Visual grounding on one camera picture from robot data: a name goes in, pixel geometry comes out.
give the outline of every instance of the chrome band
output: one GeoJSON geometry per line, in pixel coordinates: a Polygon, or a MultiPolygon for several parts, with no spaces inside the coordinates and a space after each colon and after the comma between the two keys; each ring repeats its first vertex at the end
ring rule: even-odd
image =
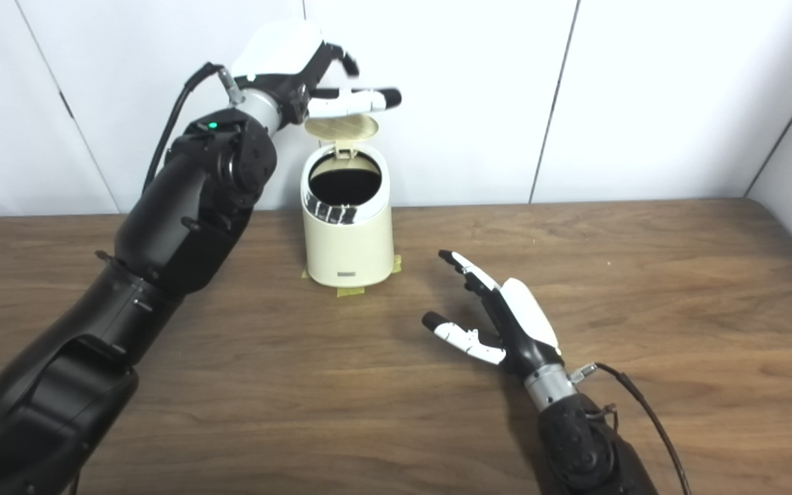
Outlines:
{"type": "Polygon", "coordinates": [[[377,150],[363,144],[354,144],[355,150],[358,153],[365,154],[371,162],[377,166],[378,171],[381,173],[381,185],[377,189],[377,193],[371,197],[370,200],[365,201],[363,204],[326,204],[320,201],[311,192],[311,173],[314,171],[314,166],[323,160],[325,157],[332,156],[336,153],[336,148],[333,144],[324,146],[320,150],[311,154],[307,160],[304,172],[301,178],[301,199],[302,205],[305,210],[312,216],[322,220],[326,223],[333,223],[334,225],[353,225],[353,223],[365,222],[371,217],[377,215],[380,210],[387,207],[390,203],[390,173],[386,168],[384,157],[378,153],[377,150]]]}
{"type": "Polygon", "coordinates": [[[525,388],[539,411],[577,393],[560,364],[543,364],[538,367],[525,379],[525,388]]]}
{"type": "Polygon", "coordinates": [[[257,89],[243,90],[245,100],[236,109],[254,118],[267,129],[267,135],[274,135],[280,129],[281,113],[276,101],[264,91],[257,89]]]}

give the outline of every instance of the wood grain surface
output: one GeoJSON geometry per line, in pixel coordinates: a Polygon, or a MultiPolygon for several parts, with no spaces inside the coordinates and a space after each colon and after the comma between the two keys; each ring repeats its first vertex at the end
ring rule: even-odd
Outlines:
{"type": "MultiPolygon", "coordinates": [[[[0,368],[95,278],[122,217],[0,219],[0,368]]],[[[746,200],[398,209],[403,272],[364,295],[302,279],[296,211],[259,212],[137,367],[80,493],[538,493],[522,386],[420,323],[490,329],[448,248],[530,286],[569,366],[635,379],[696,494],[792,493],[792,239],[746,200]]],[[[603,374],[663,495],[655,430],[603,374]]]]}

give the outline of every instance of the masking tape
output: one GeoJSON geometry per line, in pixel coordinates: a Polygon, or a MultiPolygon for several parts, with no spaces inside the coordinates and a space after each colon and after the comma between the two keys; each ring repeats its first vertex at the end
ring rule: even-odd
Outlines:
{"type": "Polygon", "coordinates": [[[338,297],[343,298],[344,296],[358,296],[359,294],[365,294],[365,287],[339,287],[338,288],[338,297]]]}

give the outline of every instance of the robot finger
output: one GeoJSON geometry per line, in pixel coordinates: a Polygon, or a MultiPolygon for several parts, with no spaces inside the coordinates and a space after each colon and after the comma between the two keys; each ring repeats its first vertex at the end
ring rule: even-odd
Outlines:
{"type": "Polygon", "coordinates": [[[479,342],[479,330],[462,329],[457,323],[450,322],[446,317],[432,311],[424,314],[421,321],[438,338],[473,358],[490,364],[500,364],[506,358],[506,351],[503,349],[479,342]]]}
{"type": "Polygon", "coordinates": [[[310,119],[354,116],[393,109],[400,103],[402,94],[396,88],[317,88],[311,91],[307,112],[310,119]]]}
{"type": "Polygon", "coordinates": [[[494,279],[487,275],[485,270],[475,266],[461,254],[454,251],[440,250],[439,257],[453,266],[456,272],[463,275],[466,278],[465,287],[480,297],[490,294],[495,289],[500,289],[500,285],[494,282],[494,279]]]}

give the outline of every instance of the robotic hand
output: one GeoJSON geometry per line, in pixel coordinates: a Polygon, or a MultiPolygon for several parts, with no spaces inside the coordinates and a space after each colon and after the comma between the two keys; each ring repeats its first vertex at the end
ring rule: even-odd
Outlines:
{"type": "Polygon", "coordinates": [[[537,429],[546,454],[544,469],[553,474],[561,495],[657,494],[635,449],[616,433],[614,427],[618,427],[618,422],[614,420],[614,427],[607,424],[607,414],[615,413],[613,407],[600,408],[576,390],[576,384],[597,369],[616,376],[650,414],[669,448],[684,492],[689,495],[689,485],[673,445],[625,374],[606,364],[586,364],[572,374],[566,373],[558,338],[526,285],[515,278],[497,285],[493,278],[460,254],[439,251],[439,256],[465,277],[465,288],[481,298],[503,347],[481,344],[478,330],[466,331],[441,314],[425,314],[423,325],[438,338],[474,358],[502,364],[524,382],[540,411],[537,429]]]}
{"type": "Polygon", "coordinates": [[[305,21],[268,25],[233,66],[207,63],[179,95],[144,192],[114,255],[75,306],[0,372],[0,494],[56,495],[76,479],[138,387],[133,366],[185,295],[200,291],[243,234],[276,168],[274,133],[317,116],[390,109],[399,91],[318,89],[356,62],[305,21]],[[186,96],[217,74],[226,109],[191,122],[157,164],[186,96]]]}

